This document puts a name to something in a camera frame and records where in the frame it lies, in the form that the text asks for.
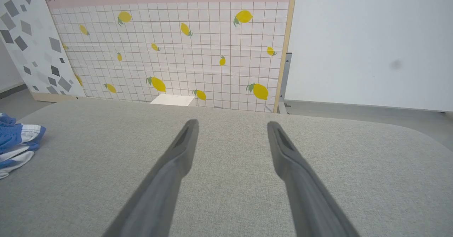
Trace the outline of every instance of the lemon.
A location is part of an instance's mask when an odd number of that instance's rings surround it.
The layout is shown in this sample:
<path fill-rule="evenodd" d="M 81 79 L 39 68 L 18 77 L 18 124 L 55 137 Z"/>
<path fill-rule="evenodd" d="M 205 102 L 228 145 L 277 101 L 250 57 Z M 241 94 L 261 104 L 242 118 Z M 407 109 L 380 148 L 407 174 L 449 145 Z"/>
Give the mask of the lemon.
<path fill-rule="evenodd" d="M 86 28 L 84 27 L 84 25 L 80 25 L 80 32 L 82 32 L 82 34 L 84 35 L 90 35 L 89 31 L 86 30 Z"/>
<path fill-rule="evenodd" d="M 236 25 L 240 25 L 240 23 L 247 23 L 253 18 L 252 14 L 248 10 L 242 10 L 236 14 L 234 17 L 233 24 L 236 27 Z"/>
<path fill-rule="evenodd" d="M 206 94 L 203 91 L 194 90 L 192 91 L 192 93 L 194 93 L 194 95 L 197 95 L 197 97 L 200 98 L 201 100 L 206 100 Z"/>
<path fill-rule="evenodd" d="M 116 93 L 116 89 L 115 89 L 115 87 L 113 85 L 110 85 L 110 84 L 106 83 L 106 84 L 104 84 L 104 87 L 106 89 L 108 89 L 110 92 Z"/>
<path fill-rule="evenodd" d="M 74 74 L 77 78 L 77 80 L 79 81 L 80 85 L 83 87 L 84 85 L 82 84 L 82 79 L 77 75 L 77 74 Z"/>
<path fill-rule="evenodd" d="M 187 36 L 191 36 L 192 34 L 194 34 L 190 29 L 189 27 L 184 24 L 184 23 L 181 23 L 181 32 L 183 32 L 183 34 L 187 35 Z"/>
<path fill-rule="evenodd" d="M 118 24 L 121 26 L 121 24 L 128 23 L 131 21 L 131 18 L 132 16 L 127 11 L 122 11 L 118 15 Z"/>
<path fill-rule="evenodd" d="M 155 50 L 155 51 L 159 51 L 159 50 L 160 50 L 160 47 L 157 47 L 156 44 L 151 44 L 151 47 L 152 47 L 152 49 Z"/>
<path fill-rule="evenodd" d="M 252 83 L 252 84 L 247 85 L 246 90 L 247 89 L 250 92 L 253 91 L 256 98 L 262 99 L 262 100 L 267 100 L 267 95 L 269 95 L 269 92 L 267 91 L 267 88 L 265 86 L 263 86 L 261 84 Z"/>
<path fill-rule="evenodd" d="M 221 56 L 219 61 L 220 66 L 225 65 L 225 63 L 226 63 L 225 57 Z"/>
<path fill-rule="evenodd" d="M 267 53 L 271 56 L 277 55 L 277 52 L 275 52 L 272 47 L 267 47 Z"/>
<path fill-rule="evenodd" d="M 156 77 L 146 78 L 146 82 L 148 82 L 149 85 L 152 85 L 155 89 L 157 89 L 157 91 L 165 93 L 167 92 L 167 90 L 165 89 L 165 84 Z"/>

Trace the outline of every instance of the grid pattern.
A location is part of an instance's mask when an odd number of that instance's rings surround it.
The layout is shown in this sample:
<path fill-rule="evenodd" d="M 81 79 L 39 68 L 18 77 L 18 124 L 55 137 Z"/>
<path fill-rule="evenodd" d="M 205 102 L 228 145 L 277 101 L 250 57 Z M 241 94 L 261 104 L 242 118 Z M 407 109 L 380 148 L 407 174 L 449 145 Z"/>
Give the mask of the grid pattern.
<path fill-rule="evenodd" d="M 253 18 L 234 26 L 241 10 Z M 118 24 L 126 11 L 130 22 Z M 89 97 L 150 102 L 160 92 L 146 83 L 161 79 L 167 94 L 193 95 L 197 105 L 272 111 L 280 71 L 288 3 L 220 2 L 104 5 L 51 10 L 68 58 Z M 185 23 L 193 32 L 181 32 Z M 90 32 L 87 36 L 80 25 Z M 160 51 L 152 49 L 156 44 Z M 269 55 L 272 47 L 276 55 Z M 226 64 L 220 66 L 220 57 Z M 111 93 L 103 84 L 115 87 Z M 267 100 L 246 90 L 258 83 Z"/>

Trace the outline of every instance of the folded clothing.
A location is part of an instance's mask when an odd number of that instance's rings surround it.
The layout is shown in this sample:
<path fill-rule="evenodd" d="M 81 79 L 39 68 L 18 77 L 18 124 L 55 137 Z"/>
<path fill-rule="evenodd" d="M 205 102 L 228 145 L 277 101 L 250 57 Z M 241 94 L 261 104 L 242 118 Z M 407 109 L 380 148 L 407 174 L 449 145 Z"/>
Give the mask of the folded clothing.
<path fill-rule="evenodd" d="M 0 113 L 0 179 L 23 166 L 39 148 L 46 128 L 16 124 L 16 119 Z"/>

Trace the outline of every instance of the gray floor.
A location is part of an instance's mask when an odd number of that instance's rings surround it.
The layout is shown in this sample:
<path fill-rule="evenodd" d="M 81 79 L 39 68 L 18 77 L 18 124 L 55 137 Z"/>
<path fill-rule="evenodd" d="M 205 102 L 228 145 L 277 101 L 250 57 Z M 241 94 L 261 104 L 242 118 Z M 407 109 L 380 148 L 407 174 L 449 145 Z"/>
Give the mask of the gray floor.
<path fill-rule="evenodd" d="M 433 111 L 379 108 L 363 105 L 341 105 L 285 101 L 290 114 L 351 119 L 404 126 L 432 137 L 453 151 L 453 119 Z M 28 89 L 0 99 L 0 112 L 21 119 L 52 103 L 35 101 Z"/>
<path fill-rule="evenodd" d="M 350 119 L 409 127 L 432 137 L 453 151 L 453 119 L 435 111 L 381 108 L 285 100 L 289 114 Z"/>

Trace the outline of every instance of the gray fabric surface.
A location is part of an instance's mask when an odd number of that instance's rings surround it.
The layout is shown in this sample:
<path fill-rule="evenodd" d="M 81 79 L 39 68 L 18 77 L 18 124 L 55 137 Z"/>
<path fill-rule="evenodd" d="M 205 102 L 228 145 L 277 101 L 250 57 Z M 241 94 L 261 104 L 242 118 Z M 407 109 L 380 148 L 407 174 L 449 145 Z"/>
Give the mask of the gray fabric surface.
<path fill-rule="evenodd" d="M 56 103 L 21 119 L 47 132 L 34 158 L 0 181 L 0 236 L 101 236 L 191 118 L 199 141 L 171 236 L 295 235 L 270 120 L 362 236 L 453 236 L 453 153 L 412 129 L 110 100 Z"/>

